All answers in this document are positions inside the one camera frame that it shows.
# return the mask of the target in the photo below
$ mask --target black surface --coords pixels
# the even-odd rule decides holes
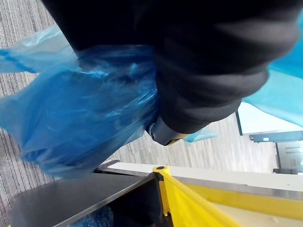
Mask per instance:
[[[239,134],[240,136],[243,136],[243,132],[242,132],[242,127],[241,127],[241,122],[240,122],[240,117],[239,117],[239,112],[236,111],[236,117],[237,117],[237,124],[238,124],[238,128],[239,128]]]
[[[21,193],[12,206],[12,227],[66,226],[101,208],[151,178],[91,174],[60,180]]]
[[[162,221],[160,189],[156,179],[116,199],[109,205],[114,227],[153,227]]]

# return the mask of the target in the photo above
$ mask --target floor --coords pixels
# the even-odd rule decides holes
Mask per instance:
[[[42,30],[53,19],[40,1],[0,0],[0,49]],[[0,96],[12,94],[35,78],[29,73],[2,74]],[[253,143],[240,136],[235,115],[211,124],[217,138],[196,143],[180,141],[169,147],[154,143],[148,135],[119,149],[111,158],[123,162],[192,166],[220,170],[271,172],[276,166],[273,143]],[[8,211],[18,193],[51,182],[39,168],[18,159],[18,146],[0,130],[0,227],[9,225]]]

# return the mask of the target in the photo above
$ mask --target yellow fabric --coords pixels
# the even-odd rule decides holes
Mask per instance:
[[[171,177],[168,169],[154,169],[164,178],[174,227],[240,227],[199,194]]]
[[[226,191],[186,184],[208,201],[259,213],[303,220],[303,201]]]

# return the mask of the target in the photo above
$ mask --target metal edge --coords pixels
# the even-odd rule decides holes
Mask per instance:
[[[105,170],[108,173],[112,172],[112,173],[125,174],[125,175],[135,175],[135,176],[148,176],[149,175],[149,173],[145,173],[145,172],[137,172],[137,171],[130,171],[130,170],[114,169],[114,168],[106,168]],[[303,192],[300,192],[300,191],[282,190],[282,189],[274,189],[274,188],[262,188],[262,187],[256,187],[256,186],[249,186],[246,184],[208,181],[208,180],[179,177],[179,176],[173,176],[173,177],[175,177],[177,180],[179,180],[180,182],[185,183],[185,184],[193,184],[193,185],[216,188],[216,189],[232,191],[232,192],[241,192],[241,193],[247,193],[247,194],[263,195],[263,196],[269,196],[269,197],[303,201]]]

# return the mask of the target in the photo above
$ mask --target blue plastic bag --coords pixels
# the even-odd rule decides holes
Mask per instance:
[[[47,174],[89,173],[155,118],[157,89],[147,46],[100,46],[54,62],[0,99],[0,125],[25,161]]]
[[[68,225],[67,227],[113,227],[114,215],[109,206],[104,206],[99,210],[85,216],[84,218]]]
[[[269,66],[267,83],[243,101],[303,127],[303,13],[298,25],[301,37],[294,49]]]

